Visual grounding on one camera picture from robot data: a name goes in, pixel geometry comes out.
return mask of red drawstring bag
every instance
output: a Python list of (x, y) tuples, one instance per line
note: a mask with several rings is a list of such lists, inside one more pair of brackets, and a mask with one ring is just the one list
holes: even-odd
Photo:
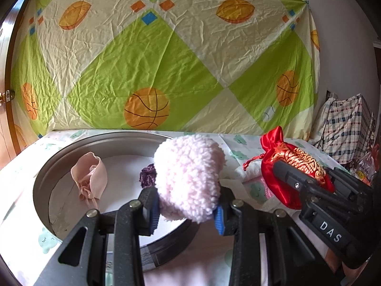
[(246, 170), (251, 161), (263, 159), (261, 165), (263, 178), (270, 190), (285, 206), (300, 210), (301, 202), (299, 192), (274, 176), (272, 167), (274, 162), (278, 160), (287, 162), (310, 177), (313, 177), (320, 183), (322, 188), (332, 193), (335, 191), (335, 187), (324, 168), (311, 155), (283, 141), (283, 131), (281, 127), (278, 126), (267, 134), (264, 134), (261, 137), (261, 144), (265, 153), (245, 162), (243, 164), (243, 170)]

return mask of orange diamond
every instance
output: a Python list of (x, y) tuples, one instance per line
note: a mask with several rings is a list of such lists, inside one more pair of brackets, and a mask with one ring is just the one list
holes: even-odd
[(138, 2), (135, 2), (134, 4), (131, 5), (131, 8), (135, 13), (137, 13), (138, 11), (140, 11), (144, 7), (145, 7), (145, 4), (141, 0), (139, 0)]
[(165, 11), (167, 11), (167, 10), (169, 10), (175, 6), (175, 4), (171, 0), (165, 0), (164, 2), (160, 3), (159, 5)]

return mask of blue diamond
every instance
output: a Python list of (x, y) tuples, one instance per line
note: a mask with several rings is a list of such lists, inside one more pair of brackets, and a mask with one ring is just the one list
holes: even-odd
[(142, 17), (142, 20), (144, 23), (148, 26), (151, 22), (153, 22), (155, 19), (157, 19), (156, 15), (152, 12), (149, 12), (148, 14), (144, 15)]

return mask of purple scrunchie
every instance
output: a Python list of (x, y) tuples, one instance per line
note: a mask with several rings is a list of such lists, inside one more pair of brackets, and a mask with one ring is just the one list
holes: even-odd
[(140, 186), (142, 186), (142, 188), (155, 186), (155, 180), (156, 180), (156, 170), (155, 170), (154, 164), (151, 163), (150, 165), (148, 165), (148, 167), (144, 168), (140, 172), (140, 178), (139, 178)]

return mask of red cord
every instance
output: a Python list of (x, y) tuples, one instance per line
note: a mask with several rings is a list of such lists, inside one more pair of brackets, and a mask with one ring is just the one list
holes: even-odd
[(257, 160), (257, 159), (263, 159), (264, 158), (264, 153), (262, 153), (261, 155), (259, 156), (255, 156), (253, 158), (251, 158), (250, 160), (247, 160), (242, 166), (243, 166), (243, 170), (246, 171), (246, 168), (249, 166), (250, 162), (254, 161), (254, 160)]

